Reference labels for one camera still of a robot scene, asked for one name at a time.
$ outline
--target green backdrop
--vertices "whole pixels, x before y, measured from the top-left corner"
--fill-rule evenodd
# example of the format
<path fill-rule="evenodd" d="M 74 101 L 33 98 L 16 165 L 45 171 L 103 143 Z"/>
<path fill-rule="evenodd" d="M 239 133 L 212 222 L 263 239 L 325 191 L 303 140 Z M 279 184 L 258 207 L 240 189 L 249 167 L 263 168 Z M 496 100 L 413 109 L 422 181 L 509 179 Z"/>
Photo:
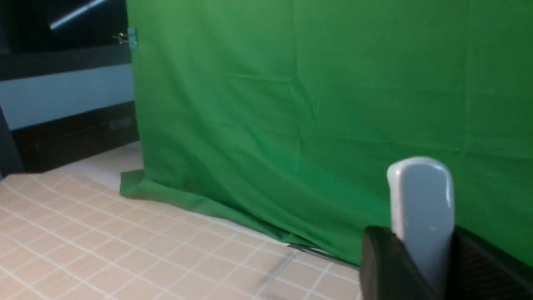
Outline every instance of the green backdrop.
<path fill-rule="evenodd" d="M 533 265 L 533 1 L 127 5 L 145 169 L 122 195 L 357 264 L 387 167 L 425 155 L 457 223 Z"/>

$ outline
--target tile grout line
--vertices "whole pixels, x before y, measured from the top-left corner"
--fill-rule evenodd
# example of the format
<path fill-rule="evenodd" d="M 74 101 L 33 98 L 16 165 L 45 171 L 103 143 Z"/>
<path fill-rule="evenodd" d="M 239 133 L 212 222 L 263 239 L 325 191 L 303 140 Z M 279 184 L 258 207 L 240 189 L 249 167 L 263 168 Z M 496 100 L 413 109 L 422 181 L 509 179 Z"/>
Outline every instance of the tile grout line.
<path fill-rule="evenodd" d="M 28 198 L 27 198 L 26 196 L 24 196 L 24 195 L 21 195 L 21 196 L 22 196 L 23 198 L 26 198 L 26 200 L 29 200 L 29 201 L 31 201 L 31 202 L 33 202 L 33 203 L 39 205 L 39 206 L 46 207 L 46 206 L 44 206 L 44 204 L 40 204 L 40 203 L 37 203 L 37 202 L 35 202 L 35 201 L 31 200 L 31 199 L 28 199 Z M 71 218 L 71 217 L 69 217 L 69 216 L 63 215 L 61 212 L 58 212 L 58 211 L 56 211 L 56 212 L 57 212 L 58 215 L 62 215 L 62 216 L 66 217 L 66 218 L 68 218 L 68 219 L 71 219 L 71 220 L 75 220 L 75 219 L 73 219 L 73 218 Z M 24 217 L 22 217 L 22 216 L 19 215 L 19 214 L 14 214 L 14 215 L 17 215 L 19 218 L 26 220 L 28 223 L 33 224 L 34 226 L 41 228 L 43 231 L 47 232 L 49 235 L 52 235 L 52 236 L 54 236 L 54 237 L 56 237 L 56 238 L 59 238 L 60 240 L 63 240 L 65 243 L 70 244 L 71 246 L 74 246 L 74 247 L 76 247 L 76 248 L 82 250 L 82 251 L 85 253 L 85 255 L 82 255 L 82 256 L 78 257 L 77 259 L 75 259 L 75 260 L 69 262 L 67 265 L 70 265 L 70 264 L 72 264 L 72 263 L 74 263 L 74 262 L 76 262 L 76 261 L 78 261 L 78 260 L 84 258 L 84 257 L 87 256 L 88 254 L 91 254 L 91 255 L 93 255 L 93 256 L 95 256 L 95 257 L 97 257 L 97 258 L 103 260 L 104 262 L 108 263 L 108 265 L 112 265 L 112 266 L 114 266 L 114 267 L 116 267 L 116 268 L 118 268 L 118 269 L 121 269 L 122 271 L 125 271 L 125 272 L 129 273 L 130 275 L 131 275 L 131 274 L 134 275 L 134 276 L 137 275 L 137 274 L 134 274 L 133 272 L 131 272 L 130 270 L 128 270 L 128 269 L 126 269 L 126 268 L 123 268 L 122 266 L 119 266 L 119 265 L 115 264 L 114 262 L 109 261 L 109 260 L 106 259 L 105 257 L 101 257 L 100 255 L 97 255 L 96 253 L 93 252 L 93 250 L 86 249 L 85 247 L 80 247 L 79 245 L 74 244 L 74 243 L 73 243 L 72 241 L 70 241 L 69 239 L 66 239 L 66 238 L 64 238 L 64 237 L 62 237 L 62 236 L 60 236 L 60 235 L 58 235 L 58 234 L 56 234 L 56 233 L 54 233 L 54 232 L 52 232 L 52 231 L 46 229 L 46 228 L 43 228 L 43 227 L 41 227 L 41 226 L 37 226 L 37 224 L 35 224 L 34 222 L 32 222 L 32 221 L 30 221 L 30 220 L 28 220 L 28 219 L 25 219 Z M 110 219 L 109 221 L 103 223 L 102 225 L 100 225 L 100 227 L 103 226 L 103 225 L 105 225 L 105 224 L 107 224 L 107 223 L 109 223 L 109 222 L 111 222 L 111 221 L 113 221 L 113 219 Z M 106 236 L 109 237 L 109 238 L 114 239 L 113 236 L 110 236 L 108 233 L 101 232 L 101 231 L 99 231 L 97 228 L 92 228 L 92 230 L 95 230 L 96 232 L 99 232 L 99 233 L 101 233 L 101 234 L 103 234 L 103 235 L 106 235 Z M 13 241 L 14 241 L 15 243 L 17 243 L 17 244 L 20 243 L 19 241 L 14 240 L 14 239 L 11 238 L 10 236 L 6 236 L 6 237 L 7 237 L 8 239 L 10 239 L 10 240 L 13 240 Z M 148 239 L 147 241 L 145 241 L 145 242 L 142 243 L 142 244 L 145 244 L 145 243 L 147 243 L 148 241 L 150 241 L 150 240 L 152 240 L 152 239 L 154 239 L 154 238 L 155 238 L 155 236 L 154 236 L 153 238 L 151 238 L 151 239 Z M 132 247 L 132 249 L 131 249 L 130 251 L 128 251 L 127 253 L 123 254 L 123 256 L 128 255 L 129 253 L 133 252 L 134 250 L 138 250 L 138 251 L 141 251 L 141 252 L 146 252 L 146 253 L 149 254 L 150 256 L 154 256 L 154 255 L 152 255 L 151 253 L 149 253 L 149 252 L 147 252 L 147 251 L 142 251 L 142 249 L 138 248 L 138 246 L 135 246 L 135 245 L 132 245 L 132 244 L 129 244 L 129 243 L 125 243 L 125 244 L 127 244 L 128 246 L 133 246 L 133 247 Z M 30 252 L 33 252 L 33 253 L 37 254 L 37 256 L 39 256 L 39 257 L 45 259 L 47 262 L 52 263 L 52 264 L 55 265 L 55 266 L 58 266 L 59 269 L 62 269 L 63 271 L 65 271 L 66 273 L 68 273 L 69 275 L 71 275 L 72 277 L 74 277 L 74 278 L 76 278 L 76 279 L 80 279 L 80 277 L 78 277 L 77 275 L 71 273 L 68 269 L 66 269 L 66 265 L 64 265 L 64 266 L 63 266 L 63 265 L 59 265 L 59 264 L 57 264 L 56 262 L 51 261 L 49 258 L 44 257 L 43 254 L 39 254 L 39 253 L 37 253 L 36 251 L 34 251 L 33 249 L 30 249 L 27 245 L 22 244 L 22 245 L 20 245 L 20 246 L 22 246 L 23 248 L 26 248 L 26 249 L 29 250 Z M 92 279 L 94 276 L 100 274 L 103 270 L 104 270 L 104 269 L 102 269 L 102 270 L 96 272 L 95 274 L 91 275 L 88 279 Z M 40 279 L 39 279 L 38 281 L 36 281 L 36 282 L 41 281 L 42 279 L 44 279 L 45 277 L 51 275 L 52 273 L 47 274 L 46 276 L 43 276 L 42 278 L 40 278 Z M 142 280 L 144 280 L 144 281 L 148 282 L 149 284 L 153 285 L 153 283 L 151 283 L 151 282 L 148 281 L 148 280 L 145 280 L 145 279 L 142 279 Z M 91 284 L 90 282 L 88 282 L 88 280 L 85 280 L 85 279 L 80 280 L 80 283 L 79 283 L 79 284 L 77 284 L 77 285 L 75 285 L 74 287 L 70 288 L 69 290 L 65 291 L 65 292 L 64 292 L 63 294 L 61 294 L 60 296 L 65 295 L 66 293 L 68 293 L 68 292 L 71 291 L 71 290 L 74 290 L 75 288 L 79 287 L 79 286 L 82 285 L 83 283 L 85 283 L 85 284 L 87 284 L 88 286 L 94 288 L 95 290 L 101 292 L 101 293 L 104 294 L 105 296 L 111 296 L 111 295 L 110 295 L 109 293 L 107 293 L 106 291 L 101 290 L 100 288 L 94 286 L 93 284 Z"/>
<path fill-rule="evenodd" d="M 270 285 L 271 282 L 273 282 L 276 278 L 277 278 L 277 275 L 278 273 L 283 270 L 291 261 L 292 259 L 296 256 L 296 253 L 297 252 L 292 252 L 289 257 L 283 262 L 282 265 L 279 266 L 279 268 L 276 269 L 276 271 L 274 272 L 274 275 L 275 276 L 269 276 L 268 280 L 263 284 L 263 286 L 261 286 L 261 288 L 255 293 L 255 295 L 253 296 L 252 300 L 255 300 L 257 299 L 258 297 L 261 296 L 261 294 L 263 293 L 263 291 L 267 288 L 267 286 Z"/>
<path fill-rule="evenodd" d="M 188 242 L 188 241 L 191 241 L 192 239 L 194 239 L 194 238 L 195 238 L 196 236 L 198 236 L 201 232 L 205 232 L 205 230 L 204 230 L 204 231 L 199 231 L 197 234 L 195 234 L 194 236 L 192 236 L 191 238 L 189 238 L 189 239 L 187 240 L 187 242 Z M 187 274 L 192 273 L 192 274 L 194 274 L 194 275 L 199 275 L 199 274 L 197 274 L 195 271 L 193 271 L 193 269 L 195 269 L 196 267 L 198 267 L 199 265 L 201 265 L 202 263 L 204 263 L 204 262 L 205 262 L 207 259 L 209 259 L 211 256 L 214 256 L 215 252 L 217 252 L 218 250 L 220 250 L 225 244 L 227 244 L 229 241 L 231 241 L 230 238 L 232 238 L 232 237 L 235 236 L 235 235 L 237 235 L 237 232 L 235 232 L 232 236 L 229 236 L 229 237 L 227 237 L 226 239 L 224 239 L 224 242 L 223 242 L 222 244 L 220 244 L 219 246 L 215 247 L 212 251 L 208 252 L 207 255 L 206 255 L 204 258 L 202 258 L 201 260 L 199 260 L 194 266 L 192 266 L 191 268 L 186 269 L 185 274 L 184 274 L 183 276 L 181 276 L 176 282 L 174 282 L 173 284 L 169 285 L 166 289 L 164 289 L 161 293 L 159 293 L 159 294 L 156 296 L 156 298 L 161 297 L 164 293 L 171 293 L 171 294 L 173 294 L 173 295 L 178 296 L 178 297 L 181 298 L 181 299 L 184 299 L 184 298 L 181 297 L 180 295 L 177 295 L 176 293 L 172 292 L 171 289 L 172 289 L 173 287 L 175 287 L 176 285 L 178 285 L 178 284 L 180 283 L 180 281 L 181 281 L 183 278 L 185 278 L 185 277 L 187 276 Z M 196 249 L 195 247 L 192 247 L 191 245 L 187 244 L 187 242 L 185 242 L 184 244 L 187 245 L 187 246 L 189 246 L 189 247 L 191 247 L 191 248 Z M 200 277 L 202 277 L 202 278 L 204 278 L 204 279 L 208 279 L 209 281 L 214 281 L 213 279 L 208 278 L 208 277 L 205 277 L 205 276 L 203 276 L 203 275 L 201 275 Z"/>
<path fill-rule="evenodd" d="M 71 180 L 75 181 L 77 184 L 82 185 L 82 183 L 80 183 L 80 182 L 78 182 L 77 180 L 75 180 L 74 178 L 70 177 L 68 174 L 65 174 L 65 175 L 66 175 L 68 178 L 70 178 Z M 90 189 L 90 190 L 92 190 L 92 191 L 94 191 L 94 192 L 100 193 L 101 195 L 110 196 L 110 197 L 112 197 L 113 199 L 115 199 L 116 201 L 120 201 L 120 202 L 124 202 L 124 203 L 129 203 L 128 201 L 124 201 L 123 199 L 118 199 L 118 198 L 113 197 L 113 196 L 111 196 L 111 195 L 109 195 L 109 194 L 103 193 L 103 192 L 98 191 L 98 190 L 94 190 L 94 189 L 90 188 L 90 186 L 88 186 L 88 185 L 82 185 L 82 186 L 84 186 L 84 187 L 86 187 L 86 188 L 88 188 L 88 189 Z M 144 207 L 142 207 L 142 206 L 139 206 L 138 204 L 135 204 L 135 203 L 130 203 L 130 204 L 133 205 L 133 206 L 135 206 L 135 207 L 137 207 L 137 208 L 139 208 L 139 209 L 145 210 L 145 211 L 147 211 L 147 212 L 154 213 L 154 211 L 151 211 L 151 210 L 146 209 L 146 208 L 144 208 Z M 181 208 L 176 207 L 176 206 L 170 206 L 170 208 L 181 209 Z M 185 211 L 186 215 L 188 215 L 188 216 L 199 217 L 199 218 L 204 219 L 204 220 L 206 220 L 206 221 L 212 222 L 213 224 L 218 224 L 218 225 L 224 226 L 224 227 L 226 227 L 226 228 L 229 228 L 229 229 L 231 229 L 231 230 L 237 231 L 237 232 L 239 232 L 239 233 L 248 234 L 248 235 L 251 235 L 251 236 L 254 237 L 254 238 L 258 238 L 257 235 L 249 234 L 248 232 L 245 232 L 245 231 L 240 230 L 240 228 L 233 228 L 233 227 L 230 227 L 230 226 L 228 226 L 228 225 L 226 225 L 226 224 L 224 224 L 224 223 L 216 222 L 216 221 L 212 220 L 212 217 L 204 216 L 204 215 L 202 215 L 202 214 L 197 214 L 197 213 L 194 213 L 194 212 L 191 212 L 191 211 L 186 211 L 186 210 L 183 210 L 183 211 Z M 191 223 L 188 223 L 188 224 L 191 225 L 192 227 L 196 228 L 196 229 L 199 229 L 199 230 L 203 230 L 203 229 L 204 229 L 204 228 L 198 227 L 198 226 L 196 226 L 196 225 L 194 225 L 194 224 L 191 224 Z M 225 236 L 219 235 L 219 234 L 217 234 L 216 232 L 212 232 L 212 233 L 215 234 L 215 235 L 217 235 L 217 236 L 219 236 L 219 237 L 221 237 L 221 238 L 225 238 Z M 239 244 L 242 244 L 242 245 L 245 245 L 245 246 L 249 246 L 249 245 L 244 244 L 244 243 L 241 243 L 241 242 L 239 242 L 239 241 L 235 241 L 235 242 L 236 242 L 236 243 L 239 243 Z M 269 250 L 266 250 L 266 249 L 262 249 L 262 250 L 265 251 L 265 252 L 269 252 L 269 253 L 272 253 L 272 254 L 279 255 L 279 253 L 277 253 L 277 252 L 269 251 Z M 308 263 L 303 262 L 303 261 L 301 261 L 301 260 L 299 260 L 299 259 L 297 259 L 297 258 L 296 258 L 295 260 L 296 260 L 297 262 L 299 262 L 299 263 L 301 263 L 301 264 L 303 264 L 303 265 L 306 265 L 306 266 L 308 266 L 308 267 L 311 267 L 311 268 L 313 268 L 313 269 L 316 269 L 316 270 L 319 270 L 319 271 L 323 271 L 322 268 L 319 268 L 319 267 L 314 266 L 314 265 L 312 265 L 312 264 L 308 264 Z M 359 284 L 359 281 L 358 281 L 357 279 L 354 280 L 354 279 L 351 279 L 351 278 L 348 278 L 348 277 L 345 277 L 345 276 L 342 276 L 342 275 L 340 275 L 340 274 L 336 274 L 336 273 L 333 273 L 333 272 L 329 272 L 329 271 L 328 271 L 328 274 L 331 274 L 331 275 L 333 275 L 333 276 L 339 277 L 339 278 L 344 279 L 344 280 L 346 280 L 346 281 L 349 281 L 349 282 L 351 282 L 351 283 L 357 283 L 357 284 Z"/>
<path fill-rule="evenodd" d="M 232 276 L 239 268 L 241 267 L 244 267 L 244 263 L 246 261 L 248 261 L 254 254 L 257 253 L 257 251 L 259 251 L 260 247 L 263 246 L 265 243 L 267 243 L 266 241 L 263 241 L 259 246 L 257 246 L 257 248 L 255 248 L 252 253 L 250 253 L 245 259 L 243 259 L 242 262 L 240 262 L 239 264 L 236 264 L 236 266 L 230 271 L 228 272 L 224 278 L 222 278 L 219 282 L 216 283 L 215 287 L 213 288 L 213 290 L 211 290 L 211 292 L 209 292 L 207 295 L 205 295 L 201 300 L 205 300 L 205 299 L 208 299 L 214 292 L 215 290 L 220 287 L 221 283 L 224 282 L 225 280 L 227 280 L 230 276 Z"/>
<path fill-rule="evenodd" d="M 18 281 L 19 283 L 21 283 L 23 286 L 25 286 L 26 289 L 22 289 L 21 291 L 18 291 L 17 293 L 11 295 L 9 298 L 13 298 L 14 296 L 16 295 L 19 295 L 21 294 L 22 292 L 24 292 L 25 290 L 31 290 L 32 292 L 38 294 L 39 296 L 43 297 L 44 299 L 47 299 L 47 300 L 54 300 L 54 299 L 50 299 L 48 298 L 46 295 L 44 295 L 43 293 L 41 293 L 39 290 L 33 288 L 33 286 L 27 282 L 25 282 L 24 280 L 20 279 L 18 276 L 15 276 L 14 273 L 12 273 L 11 271 L 9 271 L 8 269 L 4 268 L 3 266 L 0 266 L 0 270 L 3 270 L 7 276 L 9 276 L 10 278 L 14 279 L 15 281 Z"/>
<path fill-rule="evenodd" d="M 311 293 L 313 293 L 313 291 L 317 288 L 318 284 L 322 281 L 322 279 L 324 278 L 324 276 L 326 275 L 327 273 L 327 270 L 333 265 L 332 262 L 328 263 L 328 265 L 324 268 L 324 270 L 322 271 L 322 273 L 318 276 L 317 280 L 313 283 L 313 286 L 309 289 L 309 291 L 307 292 L 307 295 L 304 297 L 304 299 L 308 299 L 309 296 L 311 295 Z"/>

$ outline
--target floor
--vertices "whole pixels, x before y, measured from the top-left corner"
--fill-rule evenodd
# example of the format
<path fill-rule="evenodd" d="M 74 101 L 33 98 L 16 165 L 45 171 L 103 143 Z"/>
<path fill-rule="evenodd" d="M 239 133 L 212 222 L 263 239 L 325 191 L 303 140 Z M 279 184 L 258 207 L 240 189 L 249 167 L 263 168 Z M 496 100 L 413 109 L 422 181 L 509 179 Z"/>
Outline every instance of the floor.
<path fill-rule="evenodd" d="M 357 271 L 118 194 L 140 144 L 0 184 L 0 299 L 359 300 Z"/>

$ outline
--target wall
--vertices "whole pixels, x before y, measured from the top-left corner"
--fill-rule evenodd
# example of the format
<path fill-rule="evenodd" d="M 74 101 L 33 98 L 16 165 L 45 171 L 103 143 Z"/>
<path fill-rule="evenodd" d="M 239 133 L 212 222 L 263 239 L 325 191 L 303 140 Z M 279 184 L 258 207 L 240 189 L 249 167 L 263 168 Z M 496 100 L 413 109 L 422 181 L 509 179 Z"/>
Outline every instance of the wall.
<path fill-rule="evenodd" d="M 10 130 L 133 99 L 130 64 L 0 82 Z"/>

